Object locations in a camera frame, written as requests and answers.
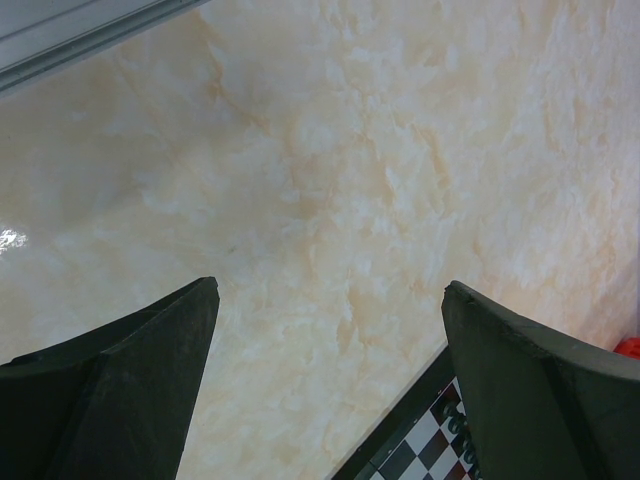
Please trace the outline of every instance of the marble floor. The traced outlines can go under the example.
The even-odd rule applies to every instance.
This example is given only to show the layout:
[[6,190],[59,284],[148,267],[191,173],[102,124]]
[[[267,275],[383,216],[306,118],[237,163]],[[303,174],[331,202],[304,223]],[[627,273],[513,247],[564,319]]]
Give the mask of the marble floor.
[[336,470],[458,279],[635,332],[640,3],[231,0],[0,99],[0,361],[200,276],[180,479]]

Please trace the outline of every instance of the beige marble surface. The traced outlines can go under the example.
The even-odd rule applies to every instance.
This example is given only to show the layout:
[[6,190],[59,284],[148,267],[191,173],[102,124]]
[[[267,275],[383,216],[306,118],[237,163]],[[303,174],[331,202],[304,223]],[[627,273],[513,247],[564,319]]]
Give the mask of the beige marble surface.
[[180,479],[329,475],[459,279],[635,330],[640,3],[215,1],[0,100],[0,361],[214,275]]

